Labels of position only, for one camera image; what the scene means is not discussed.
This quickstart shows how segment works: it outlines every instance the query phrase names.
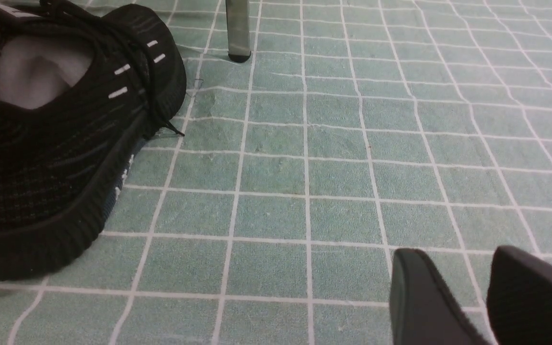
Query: chair leg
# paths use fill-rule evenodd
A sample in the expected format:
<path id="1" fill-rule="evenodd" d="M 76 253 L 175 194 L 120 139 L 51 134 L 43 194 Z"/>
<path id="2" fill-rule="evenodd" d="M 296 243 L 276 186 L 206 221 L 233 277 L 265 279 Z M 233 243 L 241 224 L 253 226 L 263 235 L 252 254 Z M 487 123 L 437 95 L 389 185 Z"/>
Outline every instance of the chair leg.
<path id="1" fill-rule="evenodd" d="M 243 63 L 250 58 L 249 0 L 226 0 L 227 36 L 230 44 L 230 59 Z"/>

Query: shoelace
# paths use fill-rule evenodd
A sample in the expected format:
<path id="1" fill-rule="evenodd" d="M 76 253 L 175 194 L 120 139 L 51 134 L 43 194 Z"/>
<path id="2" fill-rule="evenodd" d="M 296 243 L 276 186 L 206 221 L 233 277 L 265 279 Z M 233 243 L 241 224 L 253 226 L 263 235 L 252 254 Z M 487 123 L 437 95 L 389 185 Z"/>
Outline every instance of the shoelace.
<path id="1" fill-rule="evenodd" d="M 53 20 L 67 22 L 72 26 L 77 26 L 83 29 L 86 33 L 90 34 L 95 40 L 97 40 L 98 45 L 96 48 L 102 49 L 102 52 L 106 55 L 111 52 L 111 50 L 120 48 L 125 57 L 129 59 L 130 65 L 136 70 L 136 73 L 140 78 L 140 82 L 142 83 L 142 87 L 144 87 L 148 101 L 149 116 L 151 119 L 155 121 L 155 124 L 158 126 L 165 127 L 180 136 L 184 136 L 184 133 L 173 126 L 169 122 L 166 115 L 163 114 L 161 108 L 157 106 L 155 61 L 150 55 L 148 46 L 144 44 L 138 36 L 131 31 L 131 29 L 124 25 L 110 22 L 93 15 L 69 0 L 40 0 L 40 6 L 41 7 L 39 8 L 31 6 L 17 6 L 17 8 L 22 9 L 23 11 L 43 15 L 44 17 L 48 16 Z M 112 46 L 107 39 L 99 39 L 104 36 L 113 38 L 116 41 L 117 46 Z M 130 47 L 129 42 L 131 42 L 131 44 L 136 49 L 139 49 L 144 55 L 148 68 L 148 76 L 144 73 L 142 61 L 138 59 L 136 53 L 134 53 Z"/>

